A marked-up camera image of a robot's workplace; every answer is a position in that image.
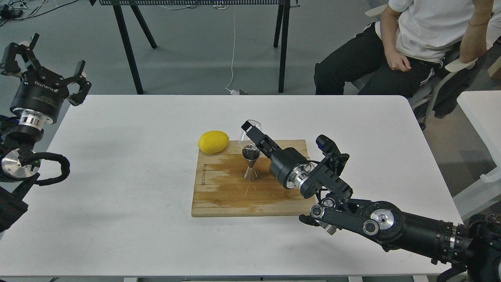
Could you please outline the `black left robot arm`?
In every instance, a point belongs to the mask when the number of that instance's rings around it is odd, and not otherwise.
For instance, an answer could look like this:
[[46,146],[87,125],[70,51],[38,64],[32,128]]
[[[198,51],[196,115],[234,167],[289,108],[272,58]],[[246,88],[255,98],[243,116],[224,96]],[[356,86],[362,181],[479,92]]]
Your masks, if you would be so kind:
[[60,183],[69,176],[66,157],[33,148],[43,138],[43,126],[57,121],[63,102],[82,104],[92,86],[83,72],[84,60],[68,78],[41,66],[33,52],[38,39],[39,34],[34,34],[30,41],[9,44],[1,62],[2,75],[20,79],[10,106],[13,115],[1,116],[1,182],[18,183],[12,192],[0,189],[2,232],[27,212],[23,198],[32,186]]

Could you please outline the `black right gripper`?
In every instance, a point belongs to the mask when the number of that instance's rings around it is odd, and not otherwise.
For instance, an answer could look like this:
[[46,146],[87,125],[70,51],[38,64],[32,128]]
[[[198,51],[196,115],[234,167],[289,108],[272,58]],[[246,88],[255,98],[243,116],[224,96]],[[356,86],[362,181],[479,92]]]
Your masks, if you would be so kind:
[[247,131],[247,136],[256,145],[245,146],[243,155],[258,155],[259,150],[271,159],[270,173],[285,189],[301,188],[308,180],[315,164],[293,147],[282,149],[268,135],[250,123],[245,122],[241,128]]

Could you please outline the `person's hand on lap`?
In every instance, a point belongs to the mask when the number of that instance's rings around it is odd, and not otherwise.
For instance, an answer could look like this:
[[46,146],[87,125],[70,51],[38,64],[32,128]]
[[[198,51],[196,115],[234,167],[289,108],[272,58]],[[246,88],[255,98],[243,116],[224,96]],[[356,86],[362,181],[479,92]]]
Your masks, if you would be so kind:
[[385,51],[385,57],[389,68],[393,71],[408,72],[411,70],[411,64],[408,57],[395,51]]

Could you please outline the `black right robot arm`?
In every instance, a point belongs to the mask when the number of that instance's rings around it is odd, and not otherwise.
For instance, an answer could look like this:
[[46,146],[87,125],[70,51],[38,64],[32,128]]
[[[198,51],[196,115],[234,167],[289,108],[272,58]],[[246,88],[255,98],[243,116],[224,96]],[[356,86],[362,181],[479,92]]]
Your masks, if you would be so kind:
[[286,189],[299,188],[308,199],[318,198],[299,221],[320,226],[329,234],[346,229],[379,245],[383,250],[403,249],[429,257],[432,264],[450,263],[437,281],[445,282],[467,272],[474,282],[500,281],[500,216],[479,214],[469,227],[401,211],[386,201],[353,199],[352,188],[340,178],[349,159],[327,136],[316,143],[324,155],[320,162],[306,159],[295,148],[280,148],[250,121],[242,127],[254,146],[270,159],[270,173]]

